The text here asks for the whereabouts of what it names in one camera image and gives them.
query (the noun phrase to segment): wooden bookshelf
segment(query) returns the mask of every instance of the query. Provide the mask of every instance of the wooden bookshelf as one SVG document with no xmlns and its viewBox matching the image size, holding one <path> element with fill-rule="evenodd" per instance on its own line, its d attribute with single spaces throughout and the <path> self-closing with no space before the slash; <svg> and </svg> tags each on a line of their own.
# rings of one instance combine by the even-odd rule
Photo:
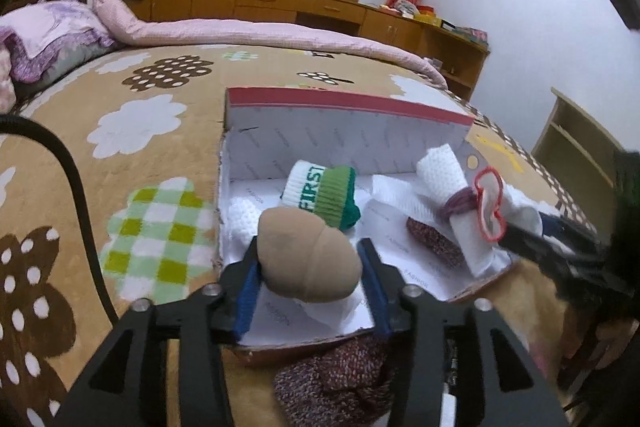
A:
<svg viewBox="0 0 640 427">
<path fill-rule="evenodd" d="M 614 153 L 623 148 L 573 100 L 551 91 L 556 104 L 532 154 L 572 195 L 598 235 L 608 239 L 616 207 Z"/>
</svg>

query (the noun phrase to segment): pillow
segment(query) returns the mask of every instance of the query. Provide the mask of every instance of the pillow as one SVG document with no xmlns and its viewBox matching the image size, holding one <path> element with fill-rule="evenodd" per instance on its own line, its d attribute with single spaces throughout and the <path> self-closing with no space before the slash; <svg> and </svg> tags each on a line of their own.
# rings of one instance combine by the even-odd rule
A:
<svg viewBox="0 0 640 427">
<path fill-rule="evenodd" d="M 38 81 L 60 50 L 90 44 L 110 48 L 115 41 L 92 10 L 76 0 L 30 4 L 0 16 L 0 45 L 9 51 L 17 82 Z"/>
<path fill-rule="evenodd" d="M 7 113 L 15 104 L 14 83 L 9 78 L 11 59 L 9 51 L 0 44 L 0 114 Z"/>
<path fill-rule="evenodd" d="M 34 94 L 48 88 L 51 84 L 60 80 L 72 70 L 75 70 L 83 64 L 108 54 L 118 48 L 120 48 L 120 46 L 117 44 L 105 47 L 100 43 L 87 45 L 79 44 L 77 46 L 68 46 L 67 48 L 63 48 L 58 53 L 58 58 L 50 65 L 49 69 L 42 74 L 39 81 L 35 81 L 30 84 L 23 82 L 15 83 L 15 97 L 17 97 L 18 102 L 22 102 Z"/>
</svg>

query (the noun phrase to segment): blue gripper pad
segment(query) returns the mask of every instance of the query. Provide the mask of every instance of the blue gripper pad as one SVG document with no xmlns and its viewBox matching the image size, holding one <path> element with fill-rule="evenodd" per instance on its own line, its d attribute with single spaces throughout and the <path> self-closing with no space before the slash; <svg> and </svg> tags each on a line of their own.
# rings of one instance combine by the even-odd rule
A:
<svg viewBox="0 0 640 427">
<path fill-rule="evenodd" d="M 373 317 L 374 333 L 384 339 L 388 339 L 392 334 L 388 314 L 388 299 L 367 253 L 367 245 L 364 240 L 358 242 L 357 251 L 362 261 L 362 286 Z"/>
<path fill-rule="evenodd" d="M 244 284 L 236 298 L 236 322 L 233 328 L 236 342 L 239 342 L 251 327 L 261 282 L 258 262 L 252 261 L 252 266 L 249 267 Z"/>
</svg>

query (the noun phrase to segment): black cable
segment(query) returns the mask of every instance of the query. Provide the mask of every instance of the black cable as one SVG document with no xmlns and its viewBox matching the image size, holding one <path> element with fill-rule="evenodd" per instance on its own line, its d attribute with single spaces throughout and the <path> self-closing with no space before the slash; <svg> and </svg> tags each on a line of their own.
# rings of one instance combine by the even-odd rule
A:
<svg viewBox="0 0 640 427">
<path fill-rule="evenodd" d="M 82 243 L 84 244 L 86 260 L 89 263 L 89 270 L 91 270 L 91 276 L 94 279 L 95 291 L 98 293 L 98 298 L 100 298 L 104 312 L 107 314 L 111 325 L 116 324 L 118 322 L 118 314 L 113 307 L 107 287 L 104 284 L 98 252 L 95 249 L 94 231 L 91 228 L 89 209 L 87 208 L 86 197 L 82 188 L 82 180 L 71 153 L 69 153 L 60 139 L 47 128 L 29 118 L 19 117 L 18 115 L 0 115 L 0 134 L 13 134 L 29 138 L 49 150 L 62 165 L 69 187 L 71 187 L 71 194 L 74 197 Z"/>
</svg>

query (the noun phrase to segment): flower pattern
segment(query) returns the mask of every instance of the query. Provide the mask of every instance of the flower pattern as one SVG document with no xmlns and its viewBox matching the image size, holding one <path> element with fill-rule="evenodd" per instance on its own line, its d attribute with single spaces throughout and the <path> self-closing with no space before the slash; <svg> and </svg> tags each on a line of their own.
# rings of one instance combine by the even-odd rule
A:
<svg viewBox="0 0 640 427">
<path fill-rule="evenodd" d="M 211 73 L 213 62 L 203 61 L 199 55 L 182 55 L 176 58 L 160 59 L 151 66 L 133 70 L 133 75 L 122 81 L 131 86 L 132 92 L 144 92 L 150 88 L 178 88 L 187 84 L 191 77 L 201 77 Z"/>
<path fill-rule="evenodd" d="M 51 425 L 66 389 L 47 357 L 66 353 L 76 322 L 63 295 L 47 283 L 60 237 L 51 227 L 22 241 L 0 238 L 0 385 L 25 425 Z"/>
</svg>

